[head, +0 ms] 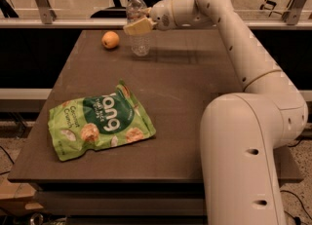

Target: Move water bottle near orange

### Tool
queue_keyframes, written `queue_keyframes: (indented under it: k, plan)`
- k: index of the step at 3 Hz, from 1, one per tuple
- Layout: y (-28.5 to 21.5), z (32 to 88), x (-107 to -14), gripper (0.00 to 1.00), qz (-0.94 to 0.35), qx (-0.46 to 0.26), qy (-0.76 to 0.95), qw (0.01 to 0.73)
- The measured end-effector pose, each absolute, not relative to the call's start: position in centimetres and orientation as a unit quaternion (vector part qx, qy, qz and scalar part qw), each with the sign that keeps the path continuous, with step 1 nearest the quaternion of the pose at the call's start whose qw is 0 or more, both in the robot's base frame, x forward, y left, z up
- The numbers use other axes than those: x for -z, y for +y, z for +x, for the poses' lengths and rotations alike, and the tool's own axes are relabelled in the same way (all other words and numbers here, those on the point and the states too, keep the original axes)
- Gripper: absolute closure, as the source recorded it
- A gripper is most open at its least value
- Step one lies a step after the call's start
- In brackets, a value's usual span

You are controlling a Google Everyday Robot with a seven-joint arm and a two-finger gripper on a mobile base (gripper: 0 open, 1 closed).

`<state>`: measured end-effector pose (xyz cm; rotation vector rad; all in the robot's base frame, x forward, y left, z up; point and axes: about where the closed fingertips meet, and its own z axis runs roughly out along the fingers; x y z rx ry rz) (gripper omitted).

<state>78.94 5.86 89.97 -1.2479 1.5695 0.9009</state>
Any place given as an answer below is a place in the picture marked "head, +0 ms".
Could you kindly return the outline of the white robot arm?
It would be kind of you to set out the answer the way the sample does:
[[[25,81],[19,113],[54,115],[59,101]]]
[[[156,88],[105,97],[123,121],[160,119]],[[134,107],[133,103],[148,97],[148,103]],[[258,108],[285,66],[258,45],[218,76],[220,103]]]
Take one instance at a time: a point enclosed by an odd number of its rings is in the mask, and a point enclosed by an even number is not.
[[[306,101],[254,37],[231,0],[162,0],[128,35],[215,24],[242,87],[215,98],[200,127],[208,225],[287,225],[274,149],[304,130]]]

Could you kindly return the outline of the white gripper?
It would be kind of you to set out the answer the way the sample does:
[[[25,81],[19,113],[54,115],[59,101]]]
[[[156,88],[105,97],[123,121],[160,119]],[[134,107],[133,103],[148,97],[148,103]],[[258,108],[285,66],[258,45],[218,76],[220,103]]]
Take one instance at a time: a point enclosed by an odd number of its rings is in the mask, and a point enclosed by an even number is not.
[[[127,23],[123,27],[127,35],[143,35],[151,32],[154,26],[158,30],[171,30],[176,27],[173,14],[173,0],[159,1],[153,7],[146,8],[144,13],[146,17]]]

